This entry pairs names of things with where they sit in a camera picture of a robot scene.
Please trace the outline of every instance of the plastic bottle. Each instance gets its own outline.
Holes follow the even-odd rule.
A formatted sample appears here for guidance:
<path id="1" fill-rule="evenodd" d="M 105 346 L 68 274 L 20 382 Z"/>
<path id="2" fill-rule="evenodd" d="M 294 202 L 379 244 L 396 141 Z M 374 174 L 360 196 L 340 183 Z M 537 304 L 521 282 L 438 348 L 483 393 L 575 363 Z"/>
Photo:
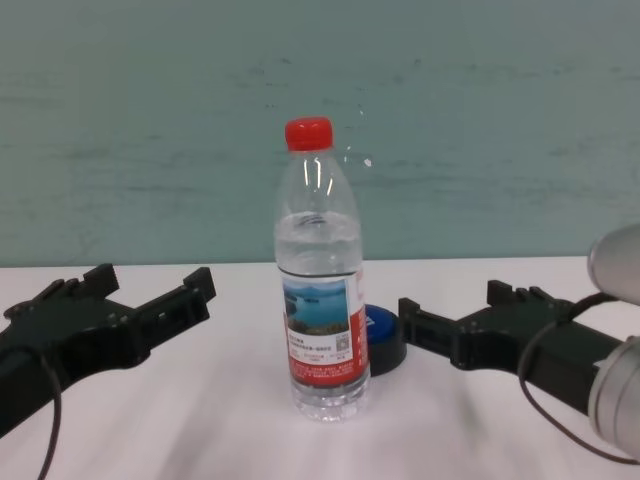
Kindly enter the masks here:
<path id="1" fill-rule="evenodd" d="M 369 381 L 360 220 L 331 122 L 292 120 L 285 137 L 293 158 L 274 235 L 293 397 L 305 416 L 341 421 L 364 406 Z"/>

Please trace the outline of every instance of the white table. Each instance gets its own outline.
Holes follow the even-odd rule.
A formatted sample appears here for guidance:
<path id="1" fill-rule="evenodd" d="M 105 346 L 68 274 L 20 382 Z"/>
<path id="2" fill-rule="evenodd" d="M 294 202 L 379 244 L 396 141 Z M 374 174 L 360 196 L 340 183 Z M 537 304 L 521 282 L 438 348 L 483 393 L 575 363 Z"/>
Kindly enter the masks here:
<path id="1" fill-rule="evenodd" d="M 86 268 L 0 270 L 0 307 L 31 298 Z M 113 299 L 139 305 L 181 283 L 193 266 L 118 268 Z M 527 404 L 515 377 L 460 372 L 410 347 L 405 362 L 371 384 L 369 408 L 338 425 L 292 406 L 281 292 L 269 264 L 212 266 L 212 319 L 153 351 L 132 370 L 88 378 L 64 393 L 50 479 L 437 480 L 636 479 L 573 445 Z M 368 262 L 370 303 L 396 311 L 408 296 L 459 318 L 484 306 L 486 281 L 538 285 L 570 300 L 594 291 L 581 258 Z M 598 307 L 581 321 L 625 338 L 637 307 Z M 550 399 L 567 425 L 598 442 L 586 417 Z M 35 478 L 51 406 L 0 439 L 0 478 Z"/>

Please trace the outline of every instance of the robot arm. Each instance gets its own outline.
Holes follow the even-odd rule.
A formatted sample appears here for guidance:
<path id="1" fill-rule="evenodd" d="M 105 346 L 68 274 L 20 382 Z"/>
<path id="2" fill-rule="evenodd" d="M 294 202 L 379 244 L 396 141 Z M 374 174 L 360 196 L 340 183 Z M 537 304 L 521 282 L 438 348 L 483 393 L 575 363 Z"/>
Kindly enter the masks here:
<path id="1" fill-rule="evenodd" d="M 605 236 L 593 248 L 589 273 L 608 300 L 640 305 L 638 245 L 640 225 L 635 225 Z M 448 357 L 461 370 L 495 369 L 516 375 L 527 346 L 535 342 L 521 384 L 526 380 L 588 415 L 603 440 L 640 460 L 640 337 L 620 342 L 570 322 L 574 304 L 554 299 L 537 287 L 513 291 L 509 285 L 490 281 L 487 303 L 488 308 L 453 321 L 401 299 L 399 317 L 405 340 Z M 561 328 L 539 335 L 543 330 L 551 332 L 547 327 L 554 324 Z M 590 451 L 637 464 L 589 446 L 543 414 Z"/>
<path id="2" fill-rule="evenodd" d="M 490 281 L 488 308 L 460 320 L 420 309 L 403 298 L 399 318 L 407 343 L 448 357 L 460 370 L 493 369 L 516 374 L 526 345 L 546 325 L 566 315 L 573 305 L 541 289 L 513 289 Z M 527 381 L 588 414 L 589 394 L 605 360 L 620 341 L 577 323 L 544 338 L 534 353 Z"/>
<path id="3" fill-rule="evenodd" d="M 5 312 L 11 324 L 0 332 L 0 353 L 12 353 L 0 362 L 0 438 L 54 397 L 33 357 L 46 360 L 61 390 L 98 372 L 135 367 L 153 348 L 208 319 L 215 296 L 204 267 L 138 308 L 107 300 L 117 289 L 113 266 L 101 265 L 84 281 L 56 280 Z"/>

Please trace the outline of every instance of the barcode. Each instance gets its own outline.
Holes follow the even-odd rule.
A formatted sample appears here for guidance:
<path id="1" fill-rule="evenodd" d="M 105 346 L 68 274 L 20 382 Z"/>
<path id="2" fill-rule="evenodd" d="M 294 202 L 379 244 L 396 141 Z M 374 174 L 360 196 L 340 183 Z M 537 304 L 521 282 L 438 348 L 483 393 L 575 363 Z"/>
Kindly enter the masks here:
<path id="1" fill-rule="evenodd" d="M 349 333 L 343 333 L 342 335 L 336 336 L 336 351 L 344 352 L 345 350 L 349 350 Z"/>

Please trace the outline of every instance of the wall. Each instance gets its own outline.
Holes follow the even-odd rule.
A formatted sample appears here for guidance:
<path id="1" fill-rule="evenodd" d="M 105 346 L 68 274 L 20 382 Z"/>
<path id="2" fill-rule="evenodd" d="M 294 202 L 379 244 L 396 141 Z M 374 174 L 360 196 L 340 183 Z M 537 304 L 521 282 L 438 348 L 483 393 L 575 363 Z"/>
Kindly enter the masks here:
<path id="1" fill-rule="evenodd" d="M 640 218 L 639 20 L 634 0 L 3 0 L 0 264 L 269 260 L 302 114 L 334 121 L 368 258 L 585 253 Z"/>

